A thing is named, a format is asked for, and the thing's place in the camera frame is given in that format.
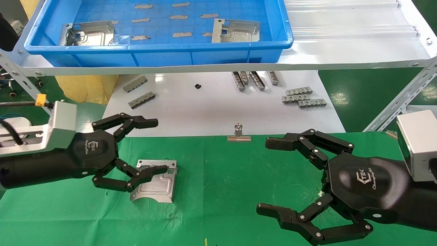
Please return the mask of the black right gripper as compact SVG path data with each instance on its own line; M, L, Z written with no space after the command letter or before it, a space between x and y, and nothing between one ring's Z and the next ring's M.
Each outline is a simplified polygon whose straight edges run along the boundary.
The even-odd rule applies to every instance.
M325 193L302 212L265 203L256 207L258 215L275 218L281 229L300 234L312 246L365 238L373 232L365 219L401 224L411 214L407 201L411 177L402 161L354 156L350 154L353 143L315 129L287 133L282 138L268 137L265 147L298 151L316 168L326 170L329 194ZM338 156L329 160L321 149ZM312 220L330 206L353 223L326 229L316 227Z

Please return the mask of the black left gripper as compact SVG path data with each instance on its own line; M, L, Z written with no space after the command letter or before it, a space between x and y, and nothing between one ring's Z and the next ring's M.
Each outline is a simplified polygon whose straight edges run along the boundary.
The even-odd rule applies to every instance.
M134 128L145 129L158 127L158 119L145 119L143 116L131 116L119 113L92 123L95 132L76 133L68 146L69 177L83 178L95 175L93 184L97 188L132 192L143 183L150 182L155 175L167 173L168 166L150 166L137 170L125 161L117 158L117 143ZM113 135L106 132L120 126ZM105 175L114 168L129 177L129 180L106 178Z

